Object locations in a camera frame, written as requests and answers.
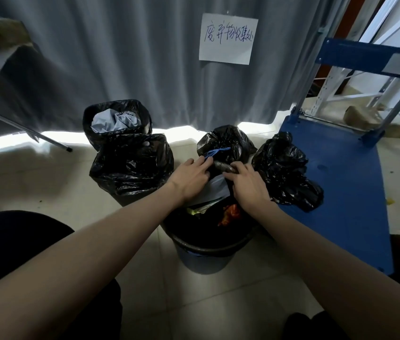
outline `black garbage bag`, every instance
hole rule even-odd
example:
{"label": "black garbage bag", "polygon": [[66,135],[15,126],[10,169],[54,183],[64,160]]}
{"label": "black garbage bag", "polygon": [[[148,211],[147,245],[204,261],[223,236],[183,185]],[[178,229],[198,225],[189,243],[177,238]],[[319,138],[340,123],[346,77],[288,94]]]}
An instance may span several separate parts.
{"label": "black garbage bag", "polygon": [[90,169],[90,177],[111,195],[152,192],[173,173],[173,154],[163,134],[108,138]]}
{"label": "black garbage bag", "polygon": [[258,149],[252,166],[266,183],[272,199],[309,212],[323,203],[323,189],[307,179],[306,155],[292,144],[289,132],[279,132]]}
{"label": "black garbage bag", "polygon": [[[119,113],[125,111],[133,112],[140,120],[140,125],[132,128],[121,129],[117,131],[110,131],[104,133],[96,133],[91,128],[91,123],[95,114],[113,109]],[[151,134],[153,131],[153,123],[151,120],[150,112],[145,108],[139,100],[116,100],[114,102],[102,102],[87,107],[84,111],[84,118],[82,119],[85,135],[87,135],[93,148],[99,151],[101,145],[104,144],[109,137],[115,137],[123,134]]]}
{"label": "black garbage bag", "polygon": [[[219,150],[214,154],[214,161],[231,164],[233,161],[247,163],[251,154],[257,151],[254,143],[237,126],[223,125],[209,131],[197,143],[197,154],[207,156],[208,152],[214,149]],[[211,178],[220,174],[220,171],[211,167]]]}

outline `white paper sign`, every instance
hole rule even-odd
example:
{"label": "white paper sign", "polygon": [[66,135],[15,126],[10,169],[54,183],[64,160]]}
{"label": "white paper sign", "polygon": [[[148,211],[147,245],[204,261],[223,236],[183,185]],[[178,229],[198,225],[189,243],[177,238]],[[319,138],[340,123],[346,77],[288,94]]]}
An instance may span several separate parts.
{"label": "white paper sign", "polygon": [[249,64],[258,19],[203,13],[199,60]]}

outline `person's left hand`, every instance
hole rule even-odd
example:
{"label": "person's left hand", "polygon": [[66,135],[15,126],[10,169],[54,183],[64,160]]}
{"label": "person's left hand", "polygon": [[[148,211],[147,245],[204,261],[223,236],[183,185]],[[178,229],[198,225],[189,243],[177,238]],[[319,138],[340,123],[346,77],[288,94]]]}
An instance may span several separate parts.
{"label": "person's left hand", "polygon": [[174,186],[179,199],[177,206],[183,205],[200,193],[209,179],[209,172],[206,170],[212,164],[212,157],[205,161],[204,157],[200,156],[195,162],[194,159],[188,159],[173,172],[166,185]]}

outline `curtain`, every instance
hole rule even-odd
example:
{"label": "curtain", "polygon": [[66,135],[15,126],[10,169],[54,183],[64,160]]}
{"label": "curtain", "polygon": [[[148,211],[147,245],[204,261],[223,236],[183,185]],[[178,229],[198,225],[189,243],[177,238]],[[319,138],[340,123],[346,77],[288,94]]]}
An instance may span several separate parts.
{"label": "curtain", "polygon": [[[84,109],[138,99],[153,127],[271,123],[289,109],[331,0],[0,0],[35,49],[0,73],[0,114],[82,131]],[[259,20],[250,64],[198,60],[203,13]],[[16,129],[0,122],[0,135]]]}

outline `person's right arm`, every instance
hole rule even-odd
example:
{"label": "person's right arm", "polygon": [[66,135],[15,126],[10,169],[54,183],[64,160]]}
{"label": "person's right arm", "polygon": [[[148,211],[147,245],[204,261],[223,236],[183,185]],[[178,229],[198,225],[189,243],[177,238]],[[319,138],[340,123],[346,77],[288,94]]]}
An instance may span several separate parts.
{"label": "person's right arm", "polygon": [[400,284],[284,213],[252,165],[234,162],[241,207],[290,257],[322,307],[352,339],[400,339]]}

